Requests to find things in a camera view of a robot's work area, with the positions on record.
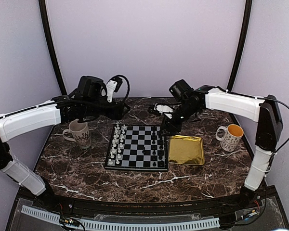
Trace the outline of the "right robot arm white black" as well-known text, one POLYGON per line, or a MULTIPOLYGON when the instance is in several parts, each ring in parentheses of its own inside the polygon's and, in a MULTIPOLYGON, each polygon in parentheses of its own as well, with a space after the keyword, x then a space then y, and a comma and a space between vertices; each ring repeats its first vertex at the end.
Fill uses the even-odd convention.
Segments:
POLYGON ((283 130, 279 107, 282 105, 289 110, 289 106, 273 95, 250 96, 210 85, 194 89, 183 79, 176 81, 169 91, 176 100, 174 104, 156 103, 148 108, 149 113, 164 116, 161 134, 171 136, 181 133, 182 123, 204 110, 227 113, 236 125, 236 116, 257 124, 255 152, 243 184, 246 191, 236 199, 239 208, 248 208, 255 200, 253 192, 258 190, 271 169, 275 155, 283 147, 278 145, 283 130))

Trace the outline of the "black chess piece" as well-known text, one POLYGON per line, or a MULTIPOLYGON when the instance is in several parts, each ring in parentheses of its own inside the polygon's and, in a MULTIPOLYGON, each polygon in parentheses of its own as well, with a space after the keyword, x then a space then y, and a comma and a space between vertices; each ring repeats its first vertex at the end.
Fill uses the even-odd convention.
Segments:
POLYGON ((159 150, 162 150, 163 148, 164 148, 163 144, 159 144, 159 145, 158 145, 158 149, 159 149, 159 150))

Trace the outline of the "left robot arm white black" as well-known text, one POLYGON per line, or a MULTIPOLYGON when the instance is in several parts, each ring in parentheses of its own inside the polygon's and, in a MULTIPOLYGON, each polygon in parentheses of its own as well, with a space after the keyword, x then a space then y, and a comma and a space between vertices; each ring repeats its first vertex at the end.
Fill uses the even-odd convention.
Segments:
POLYGON ((129 111, 125 103, 113 99, 123 82, 128 79, 115 75, 107 83, 97 77, 82 76, 78 87, 69 95, 53 97, 44 103, 19 111, 0 114, 0 171, 27 188, 48 210, 58 206, 58 198, 47 181, 35 174, 14 156, 8 141, 25 133, 48 126, 77 120, 80 125, 100 116, 120 120, 129 111))

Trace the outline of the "gold metal tray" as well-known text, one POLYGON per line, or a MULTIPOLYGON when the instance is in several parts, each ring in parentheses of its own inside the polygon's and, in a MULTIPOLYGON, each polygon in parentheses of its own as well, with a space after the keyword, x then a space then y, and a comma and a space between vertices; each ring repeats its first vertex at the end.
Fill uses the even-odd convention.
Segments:
POLYGON ((196 136, 171 136, 169 141, 168 161, 179 165, 204 165, 203 139, 196 136))

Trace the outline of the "black white chess board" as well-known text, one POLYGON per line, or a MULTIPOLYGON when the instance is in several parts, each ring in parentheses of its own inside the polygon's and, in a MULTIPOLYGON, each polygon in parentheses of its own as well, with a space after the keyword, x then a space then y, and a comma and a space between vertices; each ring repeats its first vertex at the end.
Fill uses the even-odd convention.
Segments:
POLYGON ((167 137, 160 134, 160 126, 113 126, 104 168, 108 170, 167 172, 167 137))

